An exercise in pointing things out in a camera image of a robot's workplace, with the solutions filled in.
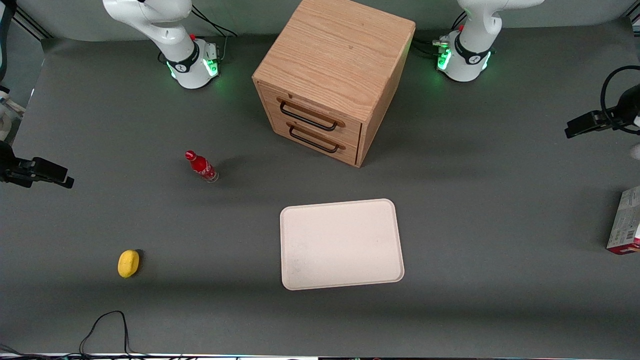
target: wood grain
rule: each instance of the wood grain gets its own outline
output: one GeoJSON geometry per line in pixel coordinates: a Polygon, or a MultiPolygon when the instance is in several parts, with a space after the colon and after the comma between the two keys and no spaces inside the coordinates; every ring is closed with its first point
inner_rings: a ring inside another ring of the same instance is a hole
{"type": "Polygon", "coordinates": [[[303,0],[253,75],[368,122],[415,23],[348,0],[303,0]]]}
{"type": "Polygon", "coordinates": [[[411,46],[411,37],[413,37],[413,34],[406,39],[405,49],[402,53],[399,54],[396,69],[388,79],[385,91],[383,92],[382,96],[380,97],[380,101],[378,101],[375,109],[373,110],[373,113],[371,114],[371,121],[369,121],[362,129],[362,140],[360,141],[360,145],[358,147],[358,159],[356,160],[356,164],[358,165],[358,167],[362,166],[364,157],[367,155],[367,152],[369,152],[369,147],[373,142],[373,138],[376,136],[378,128],[380,127],[380,124],[382,124],[382,119],[385,117],[387,109],[391,104],[391,100],[396,94],[398,83],[400,82],[400,77],[402,76],[402,70],[404,69],[406,56],[409,53],[409,47],[411,46]]]}
{"type": "Polygon", "coordinates": [[[262,104],[267,110],[269,121],[271,122],[271,126],[276,121],[280,122],[292,122],[296,127],[309,129],[311,131],[316,131],[319,134],[322,134],[324,137],[334,140],[339,143],[348,143],[356,148],[358,147],[360,141],[360,127],[361,124],[354,120],[345,119],[341,116],[333,116],[325,115],[321,109],[314,108],[312,106],[306,105],[304,102],[301,102],[299,99],[290,100],[289,95],[286,92],[281,90],[276,90],[271,88],[264,83],[260,83],[259,92],[262,94],[262,104]],[[310,119],[314,122],[317,122],[323,126],[331,126],[333,121],[338,122],[338,126],[333,131],[325,131],[322,129],[318,129],[312,125],[308,125],[300,120],[294,119],[288,115],[283,114],[280,111],[281,101],[285,101],[287,106],[285,109],[301,115],[307,119],[310,119]]]}
{"type": "Polygon", "coordinates": [[[288,122],[288,121],[276,121],[273,123],[273,131],[275,131],[276,134],[278,135],[282,135],[284,137],[286,137],[289,140],[295,141],[301,145],[304,145],[306,147],[308,147],[309,149],[313,149],[315,151],[319,151],[320,153],[330,156],[336,160],[340,160],[343,163],[347,163],[349,165],[355,166],[355,162],[356,162],[356,155],[358,152],[358,148],[355,147],[354,145],[351,144],[345,144],[345,143],[339,143],[339,142],[335,142],[333,140],[327,139],[324,134],[319,134],[318,132],[315,132],[313,130],[309,130],[309,129],[303,129],[301,127],[295,126],[294,124],[292,124],[292,122],[288,122]],[[334,148],[336,145],[338,146],[338,150],[336,152],[329,153],[329,152],[325,152],[322,150],[319,150],[317,147],[314,147],[312,145],[309,145],[305,142],[299,141],[296,138],[293,138],[290,134],[289,134],[289,130],[291,128],[291,126],[294,126],[294,134],[301,136],[303,138],[306,138],[307,140],[310,140],[320,146],[323,147],[328,147],[328,148],[334,148]]]}
{"type": "MultiPolygon", "coordinates": [[[[253,73],[274,131],[344,148],[325,154],[360,167],[396,92],[415,24],[350,0],[302,0],[253,73]],[[283,114],[285,109],[327,131],[283,114]]],[[[292,139],[312,149],[322,150],[292,139]]]]}

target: green light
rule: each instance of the green light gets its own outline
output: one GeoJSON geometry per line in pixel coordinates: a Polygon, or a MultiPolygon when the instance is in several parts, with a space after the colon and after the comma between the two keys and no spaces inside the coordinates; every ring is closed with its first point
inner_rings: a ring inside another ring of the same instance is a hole
{"type": "Polygon", "coordinates": [[[212,78],[218,75],[218,62],[216,60],[202,59],[202,63],[207,67],[207,71],[212,78]]]}
{"type": "Polygon", "coordinates": [[[451,50],[447,49],[438,59],[438,68],[440,68],[440,70],[446,69],[449,64],[449,59],[451,59],[451,50]]]}
{"type": "Polygon", "coordinates": [[[486,59],[484,59],[484,65],[482,65],[482,69],[486,69],[486,64],[489,62],[489,58],[491,57],[491,51],[486,55],[486,59]]]}
{"type": "Polygon", "coordinates": [[[175,74],[173,73],[173,69],[171,68],[171,65],[169,65],[169,63],[166,63],[166,66],[169,68],[169,71],[171,71],[171,77],[175,79],[175,74]]]}

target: drawer handle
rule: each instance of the drawer handle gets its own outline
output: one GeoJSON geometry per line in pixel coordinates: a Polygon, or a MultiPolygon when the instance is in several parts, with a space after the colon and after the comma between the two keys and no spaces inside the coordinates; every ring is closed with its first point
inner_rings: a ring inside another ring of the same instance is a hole
{"type": "Polygon", "coordinates": [[[338,146],[338,145],[336,145],[333,149],[329,149],[329,148],[324,147],[324,146],[322,146],[322,145],[318,145],[318,144],[314,143],[314,142],[313,142],[313,141],[311,141],[311,140],[307,140],[307,139],[303,138],[303,137],[302,137],[302,136],[300,136],[300,135],[296,135],[296,134],[294,134],[294,133],[293,133],[293,129],[295,129],[295,127],[294,127],[293,125],[290,125],[290,126],[289,126],[289,135],[291,135],[291,137],[292,137],[292,138],[298,139],[298,140],[300,140],[301,142],[303,142],[303,143],[307,143],[307,144],[309,144],[309,145],[311,145],[311,146],[313,146],[313,147],[317,147],[318,149],[320,149],[320,150],[322,150],[322,151],[325,151],[325,152],[328,152],[329,154],[333,154],[334,152],[338,151],[338,148],[339,148],[339,146],[338,146]]]}
{"type": "Polygon", "coordinates": [[[338,123],[337,123],[336,121],[334,121],[334,122],[333,122],[333,125],[332,125],[331,127],[326,127],[326,126],[324,126],[324,125],[322,125],[322,124],[318,124],[317,122],[315,122],[315,121],[313,121],[313,120],[309,120],[309,119],[307,119],[307,118],[305,118],[305,117],[302,117],[302,116],[300,116],[300,115],[298,115],[298,114],[294,114],[294,113],[292,113],[292,112],[291,112],[291,111],[289,111],[289,110],[286,110],[286,109],[284,108],[284,106],[285,106],[286,104],[287,104],[287,103],[286,103],[286,102],[284,102],[284,101],[281,101],[281,102],[280,102],[280,111],[282,111],[282,113],[283,113],[284,115],[288,115],[288,116],[290,116],[290,117],[292,117],[292,118],[294,118],[294,119],[298,119],[298,120],[300,120],[300,121],[302,121],[302,122],[306,122],[307,124],[312,125],[312,126],[315,126],[315,127],[317,127],[318,129],[322,129],[322,130],[324,130],[324,131],[333,131],[333,130],[335,130],[335,127],[338,125],[338,123]]]}

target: white tray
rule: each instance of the white tray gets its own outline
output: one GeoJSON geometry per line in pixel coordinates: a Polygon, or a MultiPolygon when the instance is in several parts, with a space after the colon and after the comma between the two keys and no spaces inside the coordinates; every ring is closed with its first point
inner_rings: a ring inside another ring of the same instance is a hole
{"type": "Polygon", "coordinates": [[[280,251],[289,290],[404,276],[396,207],[387,199],[289,206],[280,213],[280,251]]]}

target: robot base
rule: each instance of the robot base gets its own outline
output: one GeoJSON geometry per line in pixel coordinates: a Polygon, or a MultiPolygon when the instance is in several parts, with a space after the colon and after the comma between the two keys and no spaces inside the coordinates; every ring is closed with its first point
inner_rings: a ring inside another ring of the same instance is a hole
{"type": "Polygon", "coordinates": [[[220,73],[216,44],[210,44],[202,39],[196,39],[194,43],[200,48],[200,57],[191,66],[189,72],[174,71],[171,66],[167,64],[173,78],[176,79],[183,88],[187,89],[202,88],[220,73]]]}
{"type": "MultiPolygon", "coordinates": [[[[459,33],[459,31],[452,31],[449,34],[440,37],[440,42],[453,44],[459,33]]],[[[465,58],[459,54],[455,48],[449,45],[445,48],[440,57],[438,57],[438,64],[436,68],[444,72],[452,80],[466,83],[468,81],[475,80],[475,78],[480,75],[480,72],[486,68],[486,64],[490,56],[491,52],[489,52],[484,59],[478,61],[478,63],[469,65],[465,58]]]]}

